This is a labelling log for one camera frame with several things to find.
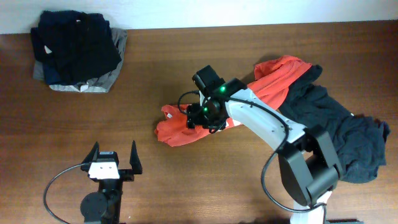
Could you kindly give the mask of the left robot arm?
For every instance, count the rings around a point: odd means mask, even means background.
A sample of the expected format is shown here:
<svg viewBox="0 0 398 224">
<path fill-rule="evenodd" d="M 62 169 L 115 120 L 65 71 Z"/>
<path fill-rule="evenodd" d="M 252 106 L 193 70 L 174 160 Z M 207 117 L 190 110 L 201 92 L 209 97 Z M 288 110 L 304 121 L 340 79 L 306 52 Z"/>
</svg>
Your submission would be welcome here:
<svg viewBox="0 0 398 224">
<path fill-rule="evenodd" d="M 130 169 L 119 169 L 117 152 L 101 152 L 99 143 L 94 144 L 81 167 L 89 179 L 98 184 L 98 190 L 81 201 L 80 212 L 85 223 L 119 223 L 123 183 L 133 182 L 135 175 L 142 174 L 135 142 L 132 143 L 129 163 Z"/>
</svg>

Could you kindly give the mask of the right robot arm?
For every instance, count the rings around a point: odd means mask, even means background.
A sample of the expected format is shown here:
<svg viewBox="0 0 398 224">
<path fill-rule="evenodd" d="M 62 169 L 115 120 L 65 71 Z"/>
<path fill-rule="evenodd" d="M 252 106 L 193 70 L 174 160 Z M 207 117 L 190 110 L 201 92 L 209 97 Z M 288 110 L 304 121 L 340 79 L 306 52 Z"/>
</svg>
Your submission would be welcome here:
<svg viewBox="0 0 398 224">
<path fill-rule="evenodd" d="M 261 172 L 261 185 L 278 207 L 291 212 L 291 223 L 326 223 L 326 202 L 343 169 L 328 132 L 317 125 L 308 128 L 272 109 L 241 80 L 229 82 L 207 65 L 192 77 L 200 100 L 183 111 L 187 127 L 201 126 L 211 134 L 224 130 L 231 118 L 245 125 L 272 149 Z M 278 159 L 282 185 L 294 200 L 289 208 L 267 190 L 265 175 L 274 158 Z"/>
</svg>

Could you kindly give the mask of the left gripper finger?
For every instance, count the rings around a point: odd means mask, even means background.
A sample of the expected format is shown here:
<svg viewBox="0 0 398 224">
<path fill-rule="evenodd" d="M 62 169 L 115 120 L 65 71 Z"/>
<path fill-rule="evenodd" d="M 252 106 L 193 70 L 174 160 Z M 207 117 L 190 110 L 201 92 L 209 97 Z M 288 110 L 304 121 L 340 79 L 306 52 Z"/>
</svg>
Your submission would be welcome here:
<svg viewBox="0 0 398 224">
<path fill-rule="evenodd" d="M 84 158 L 82 163 L 89 163 L 89 162 L 92 162 L 93 160 L 96 160 L 96 157 L 98 156 L 98 153 L 99 153 L 99 148 L 100 148 L 99 143 L 95 142 L 93 148 L 87 154 L 87 156 Z"/>
<path fill-rule="evenodd" d="M 134 174 L 142 174 L 142 164 L 137 153 L 136 142 L 132 142 L 129 163 Z"/>
</svg>

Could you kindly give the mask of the red printed t-shirt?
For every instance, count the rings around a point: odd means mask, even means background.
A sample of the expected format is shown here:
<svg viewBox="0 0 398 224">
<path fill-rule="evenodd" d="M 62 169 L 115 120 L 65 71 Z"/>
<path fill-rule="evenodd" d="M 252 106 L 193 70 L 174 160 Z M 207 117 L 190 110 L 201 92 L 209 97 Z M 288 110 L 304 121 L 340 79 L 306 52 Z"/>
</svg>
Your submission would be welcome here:
<svg viewBox="0 0 398 224">
<path fill-rule="evenodd" d="M 309 71 L 312 64 L 284 55 L 275 60 L 259 63 L 254 67 L 254 81 L 248 84 L 254 94 L 273 109 L 278 109 L 285 101 L 289 86 Z M 187 128 L 187 116 L 179 109 L 186 110 L 185 105 L 164 105 L 161 111 L 165 120 L 157 124 L 154 132 L 160 142 L 172 147 L 190 144 L 210 134 L 209 130 L 197 126 Z"/>
</svg>

